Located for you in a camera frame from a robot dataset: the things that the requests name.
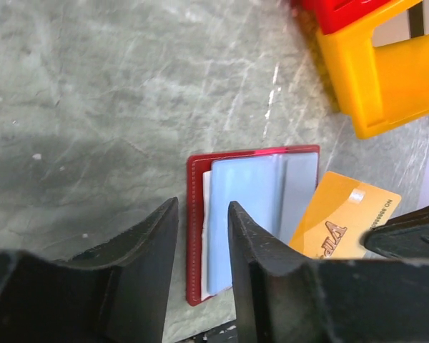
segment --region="orange card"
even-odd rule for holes
[[[386,223],[400,195],[328,171],[324,174],[289,246],[313,259],[362,258],[359,243]]]

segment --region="marble countertop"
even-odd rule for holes
[[[70,257],[178,196],[165,342],[234,318],[185,301],[193,153],[319,144],[333,170],[414,210],[429,116],[356,139],[314,23],[276,0],[0,0],[0,248]]]

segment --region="red card holder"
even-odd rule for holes
[[[187,160],[187,266],[186,299],[191,306],[201,300],[202,276],[202,225],[204,219],[203,173],[212,168],[212,163],[220,159],[234,159],[248,156],[271,154],[320,153],[318,145],[282,146],[257,150],[217,152],[193,155]]]

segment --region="yellow plastic object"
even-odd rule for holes
[[[334,34],[317,39],[340,109],[358,138],[429,114],[429,35],[374,48],[374,29],[420,0],[392,0]]]

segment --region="black object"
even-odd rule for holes
[[[178,200],[70,261],[0,251],[0,343],[160,343]]]
[[[369,231],[364,246],[384,257],[429,258],[429,206],[389,220]]]
[[[429,342],[429,259],[308,259],[229,218],[238,342]]]

